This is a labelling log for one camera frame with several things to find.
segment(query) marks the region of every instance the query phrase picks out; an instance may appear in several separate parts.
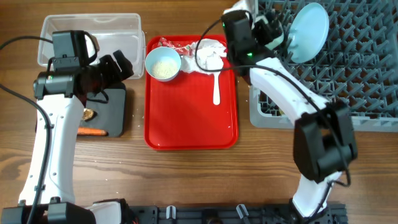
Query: red tray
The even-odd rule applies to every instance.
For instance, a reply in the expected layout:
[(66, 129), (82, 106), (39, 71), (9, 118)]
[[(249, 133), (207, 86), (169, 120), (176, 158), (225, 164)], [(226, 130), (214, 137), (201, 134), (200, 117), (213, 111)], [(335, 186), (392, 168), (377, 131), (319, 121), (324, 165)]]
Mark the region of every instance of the red tray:
[[(176, 44), (198, 41), (199, 35), (163, 36)], [(147, 45), (147, 54), (161, 37)], [(223, 35), (208, 35), (226, 45)], [(224, 67), (229, 63), (223, 59)], [(226, 149), (238, 139), (235, 76), (219, 77), (221, 103), (213, 104), (214, 75), (180, 72), (169, 82), (146, 73), (144, 139), (155, 150)]]

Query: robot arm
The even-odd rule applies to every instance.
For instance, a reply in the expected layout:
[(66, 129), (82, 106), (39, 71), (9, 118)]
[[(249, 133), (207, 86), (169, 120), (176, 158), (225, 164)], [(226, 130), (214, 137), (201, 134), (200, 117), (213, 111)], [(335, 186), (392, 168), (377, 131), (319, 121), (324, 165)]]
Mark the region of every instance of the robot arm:
[[(326, 208), (333, 181), (345, 169), (343, 159), (349, 164), (357, 157), (353, 126), (346, 105), (318, 96), (274, 57), (269, 47), (275, 46), (283, 31), (279, 21), (266, 17), (255, 24), (247, 11), (231, 11), (221, 17), (227, 57), (233, 66), (243, 65), (238, 75), (269, 96), (295, 126), (294, 161), (302, 176), (291, 205), (299, 222), (306, 222)], [(271, 68), (284, 77), (258, 67), (248, 68), (250, 65)], [(318, 106), (319, 112), (298, 88)], [(323, 118), (332, 124), (330, 131), (337, 136), (337, 142), (332, 134), (322, 134), (321, 129), (326, 127)]]
[[(43, 220), (49, 223), (124, 223), (124, 214), (129, 213), (125, 200), (98, 202), (87, 209), (74, 205), (72, 170), (76, 136), (87, 93), (97, 94), (114, 83), (131, 75), (132, 65), (123, 53), (113, 53), (99, 59), (99, 64), (90, 65), (96, 58), (88, 56), (85, 36), (82, 30), (53, 33), (54, 71), (39, 73), (34, 82), (37, 104), (50, 118), (51, 132), (46, 137), (45, 122), (38, 112), (37, 131), (32, 162), (24, 189), (19, 197), (18, 207), (5, 208), (3, 223), (25, 223), (27, 215), (33, 213), (33, 223)], [(43, 186), (37, 186), (44, 161), (45, 140), (50, 142), (49, 155), (44, 170)], [(33, 211), (36, 191), (40, 187), (38, 206)]]

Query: white spoon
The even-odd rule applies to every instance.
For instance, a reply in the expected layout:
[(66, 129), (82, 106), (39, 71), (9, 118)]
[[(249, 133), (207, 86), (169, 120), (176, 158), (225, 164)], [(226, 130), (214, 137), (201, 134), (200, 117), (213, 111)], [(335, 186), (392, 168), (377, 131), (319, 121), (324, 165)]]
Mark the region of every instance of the white spoon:
[(214, 74), (214, 90), (213, 90), (213, 103), (214, 105), (220, 104), (220, 87), (218, 85), (218, 77), (220, 73), (216, 72)]

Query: carrot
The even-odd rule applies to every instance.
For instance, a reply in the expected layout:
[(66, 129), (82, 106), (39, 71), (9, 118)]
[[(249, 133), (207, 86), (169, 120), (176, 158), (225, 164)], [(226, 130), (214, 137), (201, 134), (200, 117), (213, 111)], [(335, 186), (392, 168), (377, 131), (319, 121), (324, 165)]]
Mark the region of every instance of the carrot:
[(78, 136), (107, 136), (108, 132), (96, 128), (79, 127), (77, 131)]

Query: gray dish rack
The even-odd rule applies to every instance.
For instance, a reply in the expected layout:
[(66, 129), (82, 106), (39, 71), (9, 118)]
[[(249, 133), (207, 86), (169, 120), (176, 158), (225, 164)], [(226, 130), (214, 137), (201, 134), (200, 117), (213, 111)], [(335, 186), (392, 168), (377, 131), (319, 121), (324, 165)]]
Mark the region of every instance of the gray dish rack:
[[(309, 89), (349, 104), (355, 130), (398, 132), (398, 1), (259, 1), (258, 12), (276, 9), (287, 33), (295, 15), (311, 2), (329, 13), (329, 34), (320, 53), (301, 64), (290, 60), (286, 47), (276, 54)], [(250, 89), (250, 120), (259, 128), (293, 128), (257, 88)]]

